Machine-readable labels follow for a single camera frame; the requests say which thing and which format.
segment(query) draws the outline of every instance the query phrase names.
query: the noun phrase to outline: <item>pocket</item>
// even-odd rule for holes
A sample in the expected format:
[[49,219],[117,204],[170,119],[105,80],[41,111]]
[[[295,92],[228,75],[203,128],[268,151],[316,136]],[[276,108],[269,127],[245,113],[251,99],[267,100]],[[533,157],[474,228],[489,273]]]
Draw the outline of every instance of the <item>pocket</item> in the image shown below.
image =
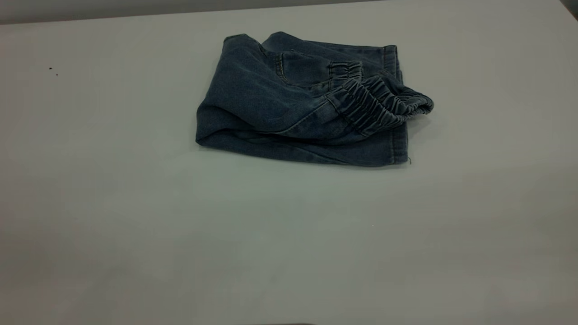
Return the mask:
[[313,87],[331,78],[331,60],[297,52],[277,56],[277,74],[287,84]]

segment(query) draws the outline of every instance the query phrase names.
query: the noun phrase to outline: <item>folded jeans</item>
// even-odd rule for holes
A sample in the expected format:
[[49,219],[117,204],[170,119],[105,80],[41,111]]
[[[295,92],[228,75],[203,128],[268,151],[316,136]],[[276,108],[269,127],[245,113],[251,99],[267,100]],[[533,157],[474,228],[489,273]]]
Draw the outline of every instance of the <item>folded jeans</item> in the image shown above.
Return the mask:
[[225,39],[197,142],[252,156],[382,166],[407,161],[407,125],[431,99],[406,86],[397,48]]

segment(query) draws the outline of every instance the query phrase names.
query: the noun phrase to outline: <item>background wall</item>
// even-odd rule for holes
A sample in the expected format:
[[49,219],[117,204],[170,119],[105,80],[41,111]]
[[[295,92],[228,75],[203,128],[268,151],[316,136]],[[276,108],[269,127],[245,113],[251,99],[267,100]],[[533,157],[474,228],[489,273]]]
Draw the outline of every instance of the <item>background wall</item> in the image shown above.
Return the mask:
[[0,24],[371,0],[0,0]]
[[578,0],[560,0],[562,3],[574,14],[574,17],[578,19]]

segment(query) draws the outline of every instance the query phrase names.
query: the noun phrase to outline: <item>white table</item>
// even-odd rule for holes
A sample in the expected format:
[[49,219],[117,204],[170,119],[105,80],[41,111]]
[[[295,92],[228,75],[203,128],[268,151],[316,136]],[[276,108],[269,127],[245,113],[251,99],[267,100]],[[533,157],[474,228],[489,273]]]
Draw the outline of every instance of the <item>white table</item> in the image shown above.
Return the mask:
[[[399,46],[412,165],[200,148],[223,39]],[[578,323],[578,23],[392,0],[0,26],[0,323]]]

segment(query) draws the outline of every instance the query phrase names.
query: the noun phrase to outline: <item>stitching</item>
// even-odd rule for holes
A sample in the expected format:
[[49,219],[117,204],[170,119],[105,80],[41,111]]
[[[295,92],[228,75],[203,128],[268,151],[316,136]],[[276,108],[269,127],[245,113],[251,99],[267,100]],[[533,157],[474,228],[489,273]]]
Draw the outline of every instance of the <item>stitching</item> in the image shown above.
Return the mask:
[[311,113],[307,114],[304,118],[300,119],[299,121],[297,121],[295,124],[293,124],[292,126],[290,126],[290,127],[289,127],[288,129],[286,129],[286,130],[277,131],[277,132],[268,132],[268,133],[271,133],[271,134],[279,134],[279,135],[280,135],[280,134],[283,134],[283,133],[287,133],[287,132],[293,130],[295,127],[299,126],[299,124],[301,124],[301,122],[305,121],[309,116],[315,114],[318,110],[322,109],[323,106],[325,106],[325,105],[322,104],[321,106],[319,106],[318,108],[316,108],[316,109],[315,109],[314,111],[312,111]]
[[283,80],[283,82],[289,84],[289,80],[285,77],[285,73],[283,72],[283,53],[279,53],[277,58],[275,59],[275,70],[277,75]]
[[325,99],[327,99],[327,101],[331,104],[331,106],[333,106],[333,108],[335,109],[335,111],[337,112],[337,114],[338,114],[339,116],[341,116],[344,120],[346,120],[346,121],[351,125],[351,127],[353,127],[354,130],[356,130],[359,134],[363,135],[363,136],[366,137],[366,138],[369,137],[369,135],[366,135],[365,133],[361,132],[361,131],[357,128],[357,125],[355,125],[355,123],[353,123],[353,122],[349,119],[349,117],[347,117],[346,115],[344,115],[343,113],[341,113],[341,112],[337,109],[337,106],[331,101],[331,99],[329,99],[329,98],[327,97],[327,95],[323,95],[323,97],[325,97]]

